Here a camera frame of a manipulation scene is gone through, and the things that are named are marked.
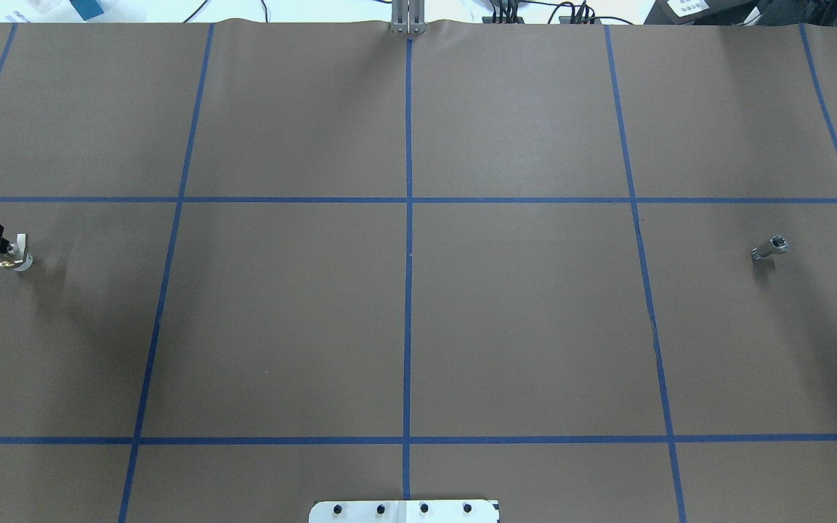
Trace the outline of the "chrome elbow pipe fitting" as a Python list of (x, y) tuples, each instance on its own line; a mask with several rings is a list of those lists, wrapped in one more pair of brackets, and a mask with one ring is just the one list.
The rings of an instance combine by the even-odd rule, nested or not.
[(785, 236), (772, 235), (770, 238), (751, 249), (751, 258), (753, 259), (753, 262), (760, 262), (774, 255), (780, 255), (787, 252), (788, 242)]

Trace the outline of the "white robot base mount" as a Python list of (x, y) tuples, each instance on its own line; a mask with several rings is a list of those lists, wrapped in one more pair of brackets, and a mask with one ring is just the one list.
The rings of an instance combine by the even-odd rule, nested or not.
[(309, 522), (499, 522), (498, 502), (484, 499), (333, 500), (318, 502)]

